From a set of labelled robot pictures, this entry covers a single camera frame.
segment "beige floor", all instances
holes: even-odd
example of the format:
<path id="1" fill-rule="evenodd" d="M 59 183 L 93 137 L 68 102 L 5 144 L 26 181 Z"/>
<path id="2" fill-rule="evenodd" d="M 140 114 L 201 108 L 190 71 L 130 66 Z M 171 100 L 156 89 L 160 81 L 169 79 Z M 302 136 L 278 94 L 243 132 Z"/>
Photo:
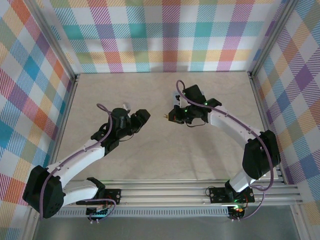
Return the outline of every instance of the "beige floor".
<path id="1" fill-rule="evenodd" d="M 207 99 L 216 98 L 247 124 L 263 129 L 245 72 L 82 74 L 71 106 L 58 159 L 84 144 L 112 110 L 129 102 L 132 111 L 147 109 L 151 118 L 131 140 L 122 142 L 75 178 L 229 179 L 241 169 L 243 150 L 209 124 L 188 128 L 163 118 L 172 108 L 176 81 L 198 84 Z"/>

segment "purple cable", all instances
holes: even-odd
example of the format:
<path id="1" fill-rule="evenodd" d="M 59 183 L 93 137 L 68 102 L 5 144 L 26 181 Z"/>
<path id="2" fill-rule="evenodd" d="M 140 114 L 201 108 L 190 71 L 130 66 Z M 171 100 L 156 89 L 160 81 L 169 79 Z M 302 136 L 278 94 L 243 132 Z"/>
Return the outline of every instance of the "purple cable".
<path id="1" fill-rule="evenodd" d="M 109 202 L 112 202 L 112 203 L 113 203 L 113 208 L 112 208 L 112 210 L 111 210 L 107 215 L 105 215 L 103 218 L 99 219 L 99 221 L 105 220 L 110 214 L 112 214 L 112 212 L 115 210 L 116 205 L 117 205 L 116 201 L 113 200 L 113 199 L 111 199 L 111 198 L 86 199 L 86 200 L 83 200 L 83 201 L 85 201 L 85 202 L 107 201 L 107 203 L 108 203 L 108 201 L 109 201 Z"/>
<path id="2" fill-rule="evenodd" d="M 44 218 L 44 194 L 45 194 L 45 189 L 47 186 L 47 183 L 49 181 L 49 179 L 51 178 L 51 176 L 53 176 L 57 171 L 58 168 L 62 168 L 64 166 L 64 164 L 70 162 L 70 160 L 72 160 L 73 158 L 75 158 L 76 156 L 85 153 L 86 151 L 93 149 L 94 147 L 96 147 L 97 145 L 99 145 L 103 140 L 105 140 L 108 135 L 110 134 L 111 130 L 112 130 L 112 117 L 111 117 L 111 112 L 102 104 L 97 103 L 96 106 L 101 109 L 102 111 L 106 112 L 109 115 L 109 121 L 110 121 L 110 126 L 108 129 L 108 132 L 106 133 L 106 135 L 101 138 L 98 142 L 96 142 L 95 144 L 88 146 L 85 149 L 81 149 L 77 152 L 75 152 L 74 154 L 72 154 L 71 156 L 69 156 L 66 160 L 64 160 L 63 162 L 61 162 L 44 180 L 42 188 L 41 188 L 41 192 L 40 192 L 40 198 L 39 198 L 39 213 L 40 213 L 40 220 L 42 220 Z"/>
<path id="3" fill-rule="evenodd" d="M 264 199 L 265 199 L 265 191 L 269 190 L 269 189 L 272 187 L 272 185 L 274 184 L 274 177 L 275 177 L 275 176 L 274 176 L 274 171 L 273 171 L 273 168 L 274 168 L 274 167 L 273 167 L 272 159 L 271 159 L 271 156 L 270 156 L 270 153 L 269 153 L 269 150 L 268 150 L 267 146 L 265 145 L 264 141 L 262 141 L 262 139 L 261 139 L 254 131 L 252 131 L 252 130 L 250 129 L 250 127 L 248 127 L 247 125 L 245 125 L 244 123 L 242 123 L 240 120 L 236 119 L 235 117 L 229 115 L 228 113 L 226 113 L 226 112 L 224 112 L 224 111 L 222 111 L 222 110 L 220 110 L 220 109 L 216 109 L 216 108 L 214 108 L 214 107 L 212 107 L 212 106 L 208 106 L 208 105 L 204 105 L 204 104 L 199 104 L 199 103 L 196 103 L 196 102 L 191 101 L 190 99 L 188 99 L 188 98 L 180 91 L 180 89 L 179 89 L 179 83 L 182 83 L 183 89 L 186 88 L 185 83 L 184 83 L 182 80 L 178 80 L 178 81 L 176 81 L 176 84 L 175 84 L 176 90 L 178 91 L 178 93 L 180 94 L 180 96 L 181 96 L 182 98 L 184 98 L 188 103 L 193 104 L 193 105 L 198 106 L 198 107 L 201 107 L 201 108 L 211 109 L 211 110 L 216 111 L 216 112 L 218 112 L 218 113 L 220 113 L 220 114 L 223 114 L 225 117 L 228 117 L 228 118 L 232 119 L 232 120 L 235 121 L 237 124 L 239 124 L 239 125 L 242 126 L 244 129 L 246 129 L 249 133 L 251 133 L 253 136 L 255 136 L 256 139 L 258 139 L 258 141 L 259 141 L 260 144 L 262 145 L 262 147 L 263 147 L 263 149 L 264 149 L 264 151 L 265 151 L 265 153 L 266 153 L 266 157 L 267 157 L 267 159 L 268 159 L 268 163 L 269 163 L 269 168 L 270 168 L 270 183 L 269 183 L 269 185 L 268 185 L 266 188 L 264 188 L 264 187 L 261 186 L 261 185 L 250 185 L 250 187 L 252 187 L 252 188 L 254 188 L 254 189 L 257 189 L 257 190 L 263 192 L 263 197 L 262 197 L 261 203 L 258 205 L 258 207 L 256 208 L 256 210 L 255 210 L 253 213 L 251 213 L 250 215 L 248 215 L 248 216 L 246 216 L 246 217 L 244 217 L 244 218 L 242 218 L 242 219 L 247 219 L 247 218 L 251 217 L 253 214 L 255 214 L 255 213 L 258 211 L 258 209 L 260 208 L 261 204 L 263 203 L 263 201 L 264 201 Z"/>

